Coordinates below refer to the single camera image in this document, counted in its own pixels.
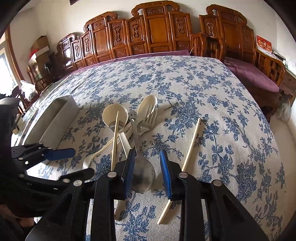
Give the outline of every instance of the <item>cutlery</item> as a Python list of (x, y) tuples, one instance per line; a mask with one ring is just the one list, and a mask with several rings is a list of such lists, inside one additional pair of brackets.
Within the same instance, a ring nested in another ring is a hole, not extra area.
[[(143, 118), (141, 117), (141, 119), (146, 119), (146, 114), (147, 114), (147, 111), (148, 109), (152, 106), (152, 110), (153, 111), (157, 111), (158, 108), (156, 107), (157, 106), (157, 98), (153, 95), (149, 95), (149, 96), (146, 96), (142, 102), (140, 103), (139, 107), (138, 107), (138, 111), (137, 111), (137, 114), (138, 116), (143, 116)], [(144, 128), (143, 130), (141, 130), (141, 126), (143, 124), (143, 121), (140, 122), (138, 120), (138, 128), (140, 128), (139, 130), (139, 133), (138, 133), (138, 137), (140, 137), (143, 133), (147, 132), (147, 131), (150, 131), (153, 129), (154, 125), (155, 125), (155, 119), (156, 119), (156, 114), (154, 115), (154, 119), (153, 120), (150, 120), (151, 124), (150, 125), (150, 128)], [(127, 124), (124, 129), (123, 129), (123, 132), (126, 133), (126, 138), (129, 139), (133, 133), (133, 130), (131, 128), (131, 123)], [(97, 152), (93, 153), (93, 154), (90, 154), (88, 155), (87, 157), (85, 157), (84, 161), (83, 161), (83, 169), (86, 169), (89, 167), (89, 164), (91, 162), (91, 160), (93, 159), (94, 156), (98, 156), (100, 153), (102, 153), (111, 143), (113, 142), (113, 138), (111, 140), (109, 140), (107, 142), (107, 144), (105, 146), (103, 146), (100, 150), (98, 150)], [(133, 148), (135, 146), (135, 142), (134, 140), (132, 141), (131, 143), (131, 148)]]
[(149, 191), (155, 180), (155, 169), (153, 165), (141, 155), (139, 138), (137, 132), (137, 113), (134, 110), (129, 111), (129, 118), (133, 128), (133, 136), (136, 147), (135, 167), (133, 170), (132, 189), (138, 193)]
[(114, 137), (113, 137), (113, 146), (112, 146), (112, 154), (111, 154), (111, 171), (113, 171), (115, 168), (116, 155), (117, 155), (116, 144), (117, 144), (117, 134), (118, 134), (118, 124), (119, 124), (118, 116), (119, 116), (119, 111), (117, 112), (117, 115), (116, 115), (116, 121), (115, 121), (115, 127), (114, 127)]
[(131, 149), (128, 139), (126, 138), (123, 132), (123, 128), (126, 125), (126, 122), (128, 121), (127, 109), (120, 104), (111, 104), (104, 109), (102, 118), (104, 123), (109, 127), (109, 129), (114, 132), (115, 119), (116, 119), (117, 112), (119, 112), (119, 117), (118, 117), (119, 118), (119, 122), (118, 122), (119, 138), (122, 143), (124, 153), (127, 157), (129, 150)]

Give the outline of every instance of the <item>chopstick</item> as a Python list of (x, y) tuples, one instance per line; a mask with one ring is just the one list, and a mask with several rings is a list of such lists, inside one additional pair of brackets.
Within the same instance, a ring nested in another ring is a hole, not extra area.
[(118, 134), (118, 119), (119, 111), (116, 115), (116, 122), (115, 122), (115, 130), (114, 130), (114, 137), (113, 137), (113, 146), (112, 146), (112, 157), (111, 157), (111, 171), (115, 168), (115, 161), (116, 161), (116, 145), (117, 145), (117, 134)]
[[(200, 126), (200, 122), (201, 122), (201, 118), (198, 118), (197, 120), (197, 124), (196, 124), (196, 127), (195, 127), (195, 131), (194, 131), (194, 134), (193, 134), (193, 138), (191, 140), (191, 143), (190, 143), (190, 146), (189, 146), (189, 150), (188, 150), (188, 153), (187, 153), (187, 156), (185, 158), (185, 161), (184, 161), (184, 164), (183, 164), (183, 167), (182, 167), (182, 172), (185, 172), (186, 171), (186, 167), (189, 163), (189, 159), (190, 159), (190, 156), (191, 156), (191, 153), (192, 153), (192, 149), (194, 147), (194, 143), (195, 143), (195, 139), (196, 139), (196, 136), (197, 136), (197, 133), (198, 133), (198, 128)], [(169, 200), (168, 203), (166, 204), (159, 220), (157, 221), (157, 224), (161, 224), (165, 215), (167, 214), (171, 204), (172, 204), (173, 201)]]

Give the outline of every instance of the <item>floral bedspread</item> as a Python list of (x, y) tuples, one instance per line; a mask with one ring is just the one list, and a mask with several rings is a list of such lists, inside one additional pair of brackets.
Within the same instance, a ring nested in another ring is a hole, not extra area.
[[(282, 216), (285, 206), (279, 205), (285, 202), (284, 167), (269, 124), (249, 92), (219, 60), (150, 57), (73, 73), (42, 102), (31, 122), (55, 98), (68, 94), (80, 111), (59, 148), (73, 147), (76, 156), (49, 165), (40, 163), (28, 171), (30, 175), (56, 180), (81, 170), (84, 158), (113, 136), (102, 120), (106, 106), (120, 103), (136, 110), (147, 95), (159, 100), (155, 128), (140, 137), (143, 156), (154, 165), (157, 178), (148, 193), (132, 192), (126, 201), (115, 201), (117, 240), (178, 240), (180, 201), (173, 202), (166, 225), (157, 225), (168, 201), (159, 152), (165, 149), (169, 159), (182, 166), (199, 117), (202, 124), (188, 172), (204, 182), (220, 179), (270, 240), (289, 222)], [(111, 148), (92, 160), (95, 179), (110, 170)], [(208, 237), (206, 218), (204, 225)]]

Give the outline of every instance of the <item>metal fork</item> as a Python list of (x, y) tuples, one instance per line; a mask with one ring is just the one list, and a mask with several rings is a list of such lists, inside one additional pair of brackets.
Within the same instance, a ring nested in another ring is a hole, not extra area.
[[(153, 110), (153, 106), (151, 107), (151, 109), (150, 107), (151, 106), (149, 106), (149, 108), (146, 111), (145, 119), (140, 121), (140, 123), (138, 123), (138, 137), (140, 137), (145, 132), (152, 130), (155, 126), (155, 120), (156, 120), (158, 108), (155, 107)], [(133, 141), (131, 142), (131, 148), (133, 148), (134, 146), (135, 146), (135, 140), (133, 139)]]

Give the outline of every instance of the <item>red sign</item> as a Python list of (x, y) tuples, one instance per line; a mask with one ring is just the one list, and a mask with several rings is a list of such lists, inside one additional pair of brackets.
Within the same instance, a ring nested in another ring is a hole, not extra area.
[(256, 42), (257, 42), (257, 47), (262, 48), (271, 54), (271, 42), (258, 36), (257, 34), (256, 34)]

